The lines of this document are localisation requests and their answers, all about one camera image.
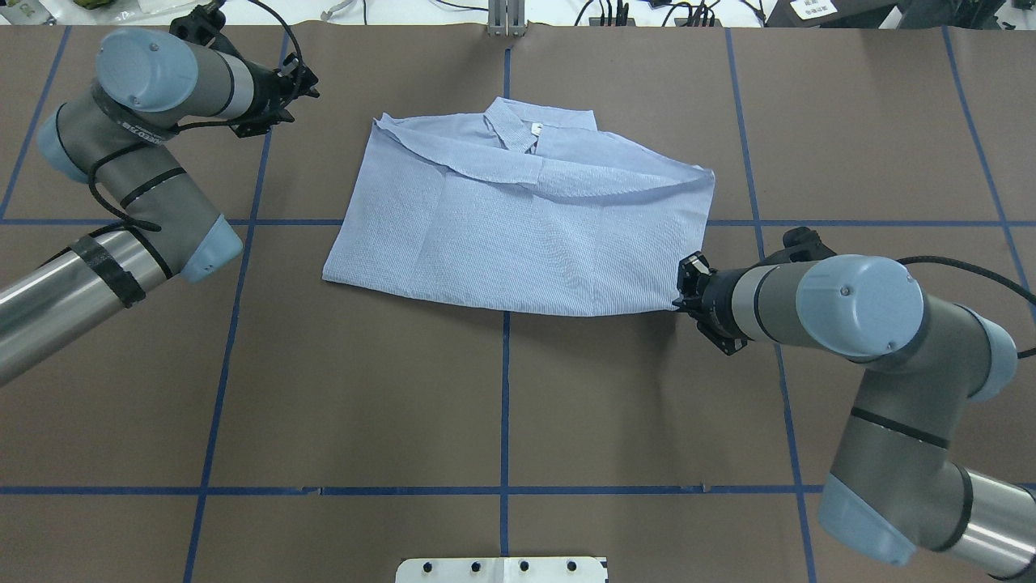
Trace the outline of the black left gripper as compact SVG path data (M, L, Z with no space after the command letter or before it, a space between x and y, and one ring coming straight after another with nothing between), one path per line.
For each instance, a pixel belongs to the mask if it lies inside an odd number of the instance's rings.
M201 4L188 14L177 16L170 23L170 33L185 43L211 49L229 67L230 97L223 110L212 115L211 121L178 123L177 134L200 128L230 128L238 138L266 135L278 123L292 123L295 118L287 111L289 104L301 96L319 99L321 93L313 85L318 78L304 62L301 48L290 25L269 5L259 8L274 16L284 29L295 52L282 60L278 69L266 69L244 59L226 34L226 16L222 4Z

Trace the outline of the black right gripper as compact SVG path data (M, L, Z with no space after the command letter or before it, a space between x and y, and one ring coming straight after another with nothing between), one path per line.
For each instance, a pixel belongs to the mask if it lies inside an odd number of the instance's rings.
M822 242L817 230L793 228L782 236L783 247L748 268L717 270L703 251L695 251L678 263L677 313L687 313L697 330L725 355L735 355L755 338L748 336L735 318L735 289L751 270L772 270L787 263L824 261L834 250Z

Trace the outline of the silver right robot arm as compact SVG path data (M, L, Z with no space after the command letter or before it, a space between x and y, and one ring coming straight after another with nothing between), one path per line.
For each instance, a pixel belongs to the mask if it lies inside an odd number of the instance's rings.
M863 369L822 488L818 520L832 538L895 567L922 547L995 581L1032 582L1034 490L949 457L966 405L1000 393L1026 353L994 321L929 295L910 263L836 253L815 230L793 228L748 268L685 256L673 305L726 355L770 341Z

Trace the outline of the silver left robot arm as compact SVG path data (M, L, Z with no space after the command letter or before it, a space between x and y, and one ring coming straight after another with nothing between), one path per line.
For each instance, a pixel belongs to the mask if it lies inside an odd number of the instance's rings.
M163 282L199 282L241 255L243 240L168 144L203 128L263 136L295 121L291 103L319 96L299 38L282 16L277 22L291 49L274 69L223 33L221 1L178 16L167 31L118 26L103 38L89 88L36 139L49 166L85 185L113 222L3 289L3 384Z

